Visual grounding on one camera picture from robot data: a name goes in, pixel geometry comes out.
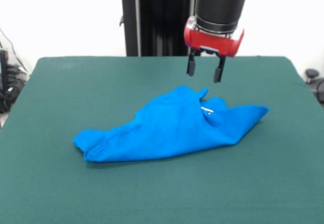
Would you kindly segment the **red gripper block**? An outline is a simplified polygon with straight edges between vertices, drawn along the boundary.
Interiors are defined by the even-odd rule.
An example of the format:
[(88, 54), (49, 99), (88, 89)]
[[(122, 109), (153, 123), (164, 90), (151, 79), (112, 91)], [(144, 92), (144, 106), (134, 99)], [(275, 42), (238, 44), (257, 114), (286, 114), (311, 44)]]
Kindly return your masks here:
[(241, 45), (245, 31), (241, 27), (233, 33), (212, 34), (200, 29), (195, 17), (189, 17), (184, 28), (185, 44), (191, 48), (188, 55), (187, 74), (194, 76), (196, 50), (217, 53), (219, 65), (215, 70), (214, 83), (221, 82), (226, 57), (234, 57)]

